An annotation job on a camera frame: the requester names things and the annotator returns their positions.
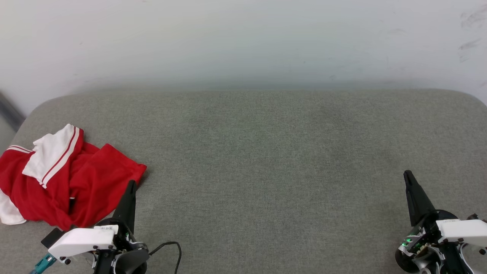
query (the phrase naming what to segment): garment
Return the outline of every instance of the garment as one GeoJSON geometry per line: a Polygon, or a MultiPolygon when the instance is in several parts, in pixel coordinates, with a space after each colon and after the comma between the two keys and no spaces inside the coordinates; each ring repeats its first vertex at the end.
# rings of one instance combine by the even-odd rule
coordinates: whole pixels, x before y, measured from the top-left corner
{"type": "Polygon", "coordinates": [[[147,168],[109,144],[98,149],[84,142],[83,130],[70,124],[34,145],[32,151],[11,146],[0,157],[3,223],[44,220],[62,230],[92,226],[116,208],[128,182],[138,184],[147,168]]]}

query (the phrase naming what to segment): black cable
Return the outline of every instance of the black cable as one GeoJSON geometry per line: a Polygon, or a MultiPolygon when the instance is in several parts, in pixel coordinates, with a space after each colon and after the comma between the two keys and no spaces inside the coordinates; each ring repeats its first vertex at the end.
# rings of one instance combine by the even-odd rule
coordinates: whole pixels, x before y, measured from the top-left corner
{"type": "Polygon", "coordinates": [[[178,273],[178,268],[179,268],[179,262],[181,262],[181,253],[182,253],[181,252],[181,246],[179,245],[178,242],[166,242],[166,243],[163,243],[160,246],[156,247],[154,250],[152,250],[149,253],[149,256],[152,256],[152,254],[156,253],[159,249],[161,249],[165,245],[177,245],[178,246],[178,249],[179,249],[179,258],[178,258],[178,263],[176,264],[176,268],[174,269],[174,274],[177,274],[178,273]]]}

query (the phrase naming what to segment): white wall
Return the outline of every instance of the white wall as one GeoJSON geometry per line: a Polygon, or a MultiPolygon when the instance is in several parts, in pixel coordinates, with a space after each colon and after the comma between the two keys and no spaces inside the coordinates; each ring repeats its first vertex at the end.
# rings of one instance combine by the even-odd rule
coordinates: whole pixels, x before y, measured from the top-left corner
{"type": "Polygon", "coordinates": [[[0,90],[445,88],[487,102],[486,0],[4,0],[0,90]]]}

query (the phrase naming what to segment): gray fabric texture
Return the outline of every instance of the gray fabric texture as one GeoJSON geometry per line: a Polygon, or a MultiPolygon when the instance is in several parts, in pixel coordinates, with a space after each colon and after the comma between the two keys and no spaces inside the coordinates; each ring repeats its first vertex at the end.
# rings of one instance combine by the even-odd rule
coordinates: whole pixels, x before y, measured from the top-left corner
{"type": "MultiPolygon", "coordinates": [[[[13,144],[67,123],[148,166],[135,236],[179,241],[180,274],[403,273],[406,169],[437,208],[487,218],[487,108],[458,92],[80,94],[35,109],[13,144]]],[[[51,229],[0,225],[4,273],[28,273],[51,229]]],[[[172,273],[177,254],[148,273],[172,273]]],[[[487,273],[478,249],[467,257],[487,273]]],[[[46,273],[91,272],[77,257],[46,273]]]]}

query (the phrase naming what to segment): teal connector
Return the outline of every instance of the teal connector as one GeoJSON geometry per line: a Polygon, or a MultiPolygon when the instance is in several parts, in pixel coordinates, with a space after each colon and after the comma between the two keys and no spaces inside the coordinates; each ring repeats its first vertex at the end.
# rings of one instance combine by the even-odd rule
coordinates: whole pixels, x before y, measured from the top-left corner
{"type": "Polygon", "coordinates": [[[52,266],[54,262],[56,262],[56,258],[54,258],[51,254],[47,254],[40,262],[37,263],[36,268],[31,273],[42,274],[48,267],[52,266]]]}

